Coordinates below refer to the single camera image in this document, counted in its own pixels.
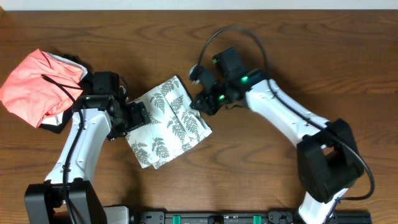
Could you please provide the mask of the white fern print dress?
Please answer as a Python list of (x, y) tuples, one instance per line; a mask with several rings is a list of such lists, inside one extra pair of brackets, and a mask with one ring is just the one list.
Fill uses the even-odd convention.
[(143, 103), (150, 118), (149, 124), (126, 136), (143, 169), (149, 166), (160, 168), (212, 133), (200, 112), (190, 107), (192, 101), (176, 76), (134, 102)]

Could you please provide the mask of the pink garment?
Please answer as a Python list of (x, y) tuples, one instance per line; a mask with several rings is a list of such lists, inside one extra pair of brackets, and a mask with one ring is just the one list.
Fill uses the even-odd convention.
[(59, 87), (42, 76), (66, 85), (75, 100), (83, 92), (78, 84), (87, 74), (84, 66), (37, 49), (10, 73), (1, 87), (1, 102), (8, 112), (37, 128), (43, 120), (62, 114), (73, 104)]

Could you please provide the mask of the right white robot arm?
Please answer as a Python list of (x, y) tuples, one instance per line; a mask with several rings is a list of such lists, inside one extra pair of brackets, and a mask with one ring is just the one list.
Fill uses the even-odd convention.
[(191, 107), (214, 115), (222, 106), (245, 107), (276, 127), (296, 148), (298, 176), (306, 194), (298, 215), (304, 223), (329, 223), (337, 201), (364, 173), (353, 133), (342, 119), (318, 116), (285, 94), (261, 69), (250, 70), (231, 47), (213, 57), (224, 81), (196, 64), (189, 78), (201, 83)]

